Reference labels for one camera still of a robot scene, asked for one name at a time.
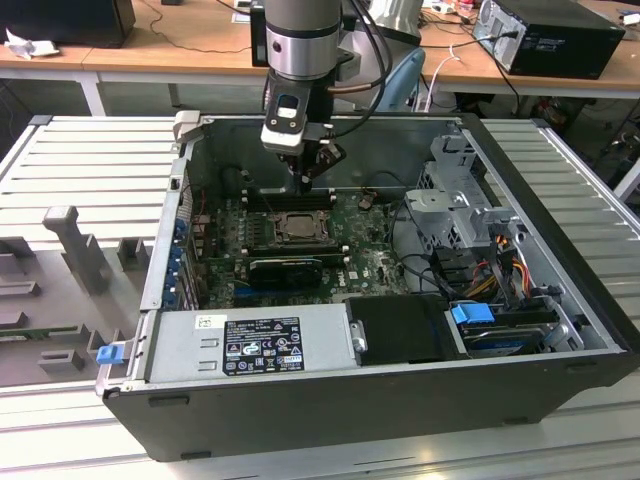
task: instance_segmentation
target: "motherboard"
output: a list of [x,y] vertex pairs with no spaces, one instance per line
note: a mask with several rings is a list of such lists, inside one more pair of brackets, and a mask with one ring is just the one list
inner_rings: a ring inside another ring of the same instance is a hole
[[206,236],[197,240],[208,308],[408,292],[403,266],[389,248],[388,203],[361,191],[303,199],[247,195],[210,212]]

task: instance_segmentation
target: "power supply label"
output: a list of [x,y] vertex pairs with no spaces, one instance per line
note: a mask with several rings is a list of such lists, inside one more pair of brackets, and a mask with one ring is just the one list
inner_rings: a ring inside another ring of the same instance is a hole
[[300,319],[234,320],[224,325],[224,362],[229,376],[304,370]]

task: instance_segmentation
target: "open computer chassis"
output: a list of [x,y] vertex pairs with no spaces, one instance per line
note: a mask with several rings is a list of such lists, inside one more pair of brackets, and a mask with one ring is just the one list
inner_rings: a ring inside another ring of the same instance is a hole
[[116,345],[127,373],[100,369],[152,458],[534,423],[640,365],[640,334],[477,118],[374,118],[302,197],[261,122],[191,132]]

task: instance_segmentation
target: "yellow wire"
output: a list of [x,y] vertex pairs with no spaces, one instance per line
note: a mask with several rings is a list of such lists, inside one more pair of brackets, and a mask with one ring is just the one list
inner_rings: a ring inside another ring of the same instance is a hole
[[525,280],[526,280],[526,275],[524,273],[524,267],[522,265],[520,265],[519,263],[513,263],[513,266],[516,267],[518,269],[518,271],[520,272],[520,277],[522,278],[522,293],[524,293],[525,295],[528,295],[526,286],[525,286]]
[[487,280],[485,280],[483,283],[481,283],[480,285],[478,285],[477,287],[475,287],[473,290],[471,290],[470,292],[467,293],[468,297],[473,297],[477,294],[479,294],[480,292],[482,292],[484,289],[491,287],[496,281],[496,277],[491,277]]

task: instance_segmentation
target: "floor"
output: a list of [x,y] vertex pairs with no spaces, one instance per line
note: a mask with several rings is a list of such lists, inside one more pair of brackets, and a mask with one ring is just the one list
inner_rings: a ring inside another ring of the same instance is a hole
[[[183,108],[205,113],[255,113],[260,110],[261,87],[181,85]],[[111,115],[174,115],[166,85],[108,83],[103,85],[105,106]],[[441,99],[450,105],[451,99]],[[509,118],[513,97],[497,96],[481,104],[489,117]],[[601,100],[587,107],[566,133],[566,141],[583,158],[594,159],[633,105],[631,100]],[[82,90],[74,82],[12,80],[0,84],[0,158],[13,144],[32,115],[88,115]],[[617,159],[601,162],[598,173],[611,176]]]

